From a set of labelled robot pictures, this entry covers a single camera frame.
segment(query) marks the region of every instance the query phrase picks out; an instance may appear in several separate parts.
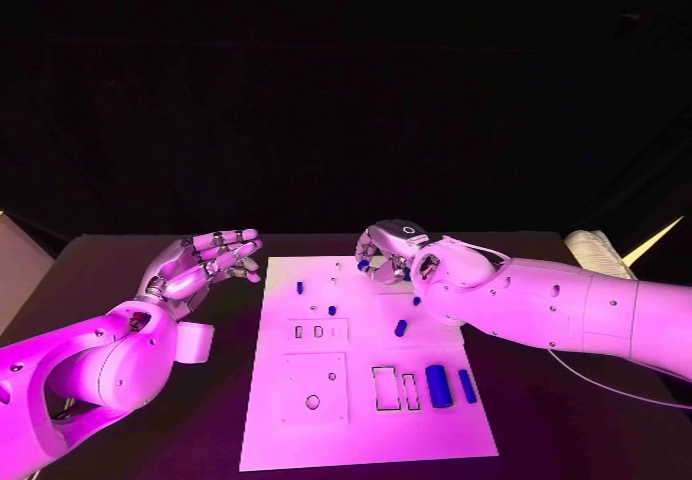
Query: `dark backdrop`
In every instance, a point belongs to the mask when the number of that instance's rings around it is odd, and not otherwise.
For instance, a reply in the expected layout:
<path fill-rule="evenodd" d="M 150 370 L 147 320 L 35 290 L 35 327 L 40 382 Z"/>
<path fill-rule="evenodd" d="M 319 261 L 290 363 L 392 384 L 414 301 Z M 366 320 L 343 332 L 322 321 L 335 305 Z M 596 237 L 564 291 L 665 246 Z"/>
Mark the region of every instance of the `dark backdrop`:
<path fill-rule="evenodd" d="M 53 252 L 388 217 L 601 228 L 627 250 L 689 205 L 692 15 L 591 3 L 25 3 L 0 208 Z"/>

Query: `hole in board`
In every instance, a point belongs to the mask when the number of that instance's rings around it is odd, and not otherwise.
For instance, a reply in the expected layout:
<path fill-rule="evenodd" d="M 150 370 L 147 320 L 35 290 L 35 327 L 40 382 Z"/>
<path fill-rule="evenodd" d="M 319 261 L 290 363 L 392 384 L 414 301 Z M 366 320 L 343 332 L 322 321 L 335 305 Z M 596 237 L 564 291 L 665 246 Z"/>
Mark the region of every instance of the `hole in board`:
<path fill-rule="evenodd" d="M 3 405 L 10 404 L 12 400 L 12 391 L 10 391 L 10 383 L 9 382 L 0 382 L 0 403 Z"/>
<path fill-rule="evenodd" d="M 310 395 L 306 400 L 306 405 L 310 410 L 316 410 L 320 406 L 320 397 L 317 395 Z"/>

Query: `rectangular cutout outline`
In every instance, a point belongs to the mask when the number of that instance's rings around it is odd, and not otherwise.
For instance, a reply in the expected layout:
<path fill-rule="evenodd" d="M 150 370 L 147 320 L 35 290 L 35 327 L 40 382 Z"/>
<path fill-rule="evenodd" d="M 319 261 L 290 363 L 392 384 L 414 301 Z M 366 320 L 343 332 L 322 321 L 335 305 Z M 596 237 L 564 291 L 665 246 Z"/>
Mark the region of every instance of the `rectangular cutout outline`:
<path fill-rule="evenodd" d="M 407 390 L 407 377 L 411 377 L 411 383 L 412 383 L 412 388 L 414 388 L 414 393 L 415 393 L 415 403 L 418 404 L 418 408 L 411 408 L 411 402 L 408 401 L 408 390 Z M 418 411 L 421 409 L 421 399 L 418 398 L 418 388 L 415 387 L 415 376 L 412 373 L 404 373 L 401 375 L 401 380 L 404 382 L 404 393 L 407 394 L 407 408 L 411 411 Z"/>
<path fill-rule="evenodd" d="M 378 402 L 378 382 L 375 378 L 375 370 L 384 368 L 384 369 L 391 369 L 392 370 L 392 375 L 394 375 L 394 384 L 397 386 L 397 403 L 398 407 L 397 408 L 379 408 L 379 402 Z M 397 412 L 401 411 L 401 398 L 399 398 L 399 387 L 398 387 L 398 382 L 397 382 L 397 368 L 395 367 L 386 367 L 386 366 L 378 366 L 372 367 L 372 382 L 375 384 L 375 408 L 378 409 L 378 412 Z"/>

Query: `rectangular hole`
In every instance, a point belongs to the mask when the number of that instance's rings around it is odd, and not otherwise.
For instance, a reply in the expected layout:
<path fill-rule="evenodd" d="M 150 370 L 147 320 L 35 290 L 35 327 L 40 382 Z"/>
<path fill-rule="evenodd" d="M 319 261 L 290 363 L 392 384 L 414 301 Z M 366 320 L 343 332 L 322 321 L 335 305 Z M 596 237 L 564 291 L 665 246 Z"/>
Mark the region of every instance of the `rectangular hole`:
<path fill-rule="evenodd" d="M 401 410 L 394 367 L 372 367 L 372 377 L 375 379 L 375 407 L 378 411 Z"/>
<path fill-rule="evenodd" d="M 404 391 L 407 392 L 407 406 L 410 410 L 421 409 L 421 402 L 418 400 L 418 391 L 415 389 L 415 378 L 412 373 L 405 373 L 401 376 L 404 380 Z"/>

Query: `robotic hand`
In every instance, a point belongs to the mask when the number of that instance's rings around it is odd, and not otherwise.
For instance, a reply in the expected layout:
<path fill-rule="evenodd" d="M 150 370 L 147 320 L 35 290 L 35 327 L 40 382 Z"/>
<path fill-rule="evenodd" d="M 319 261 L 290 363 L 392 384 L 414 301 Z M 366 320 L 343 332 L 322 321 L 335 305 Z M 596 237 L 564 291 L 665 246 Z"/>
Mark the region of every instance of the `robotic hand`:
<path fill-rule="evenodd" d="M 137 296 L 105 315 L 0 349 L 0 478 L 23 478 L 159 394 L 173 361 L 203 363 L 213 327 L 180 322 L 209 284 L 260 281 L 257 230 L 175 242 L 147 268 Z M 72 406 L 51 417 L 45 387 Z"/>
<path fill-rule="evenodd" d="M 373 268 L 378 249 L 386 261 Z M 411 270 L 415 295 L 444 324 L 467 322 L 532 347 L 616 355 L 692 381 L 691 287 L 509 258 L 447 236 L 431 241 L 402 220 L 368 227 L 356 261 L 385 284 Z"/>

